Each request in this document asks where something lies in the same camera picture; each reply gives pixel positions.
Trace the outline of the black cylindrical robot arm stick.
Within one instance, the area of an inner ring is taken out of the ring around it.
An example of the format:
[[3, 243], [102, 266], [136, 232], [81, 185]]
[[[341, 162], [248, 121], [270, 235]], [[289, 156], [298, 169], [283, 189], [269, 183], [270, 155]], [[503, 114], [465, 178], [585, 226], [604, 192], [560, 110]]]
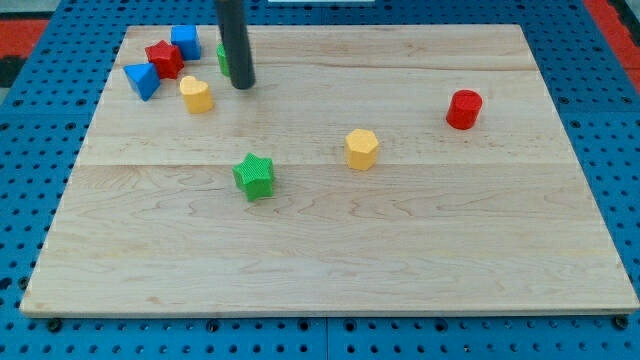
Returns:
[[214, 0], [231, 84], [250, 89], [256, 81], [243, 0]]

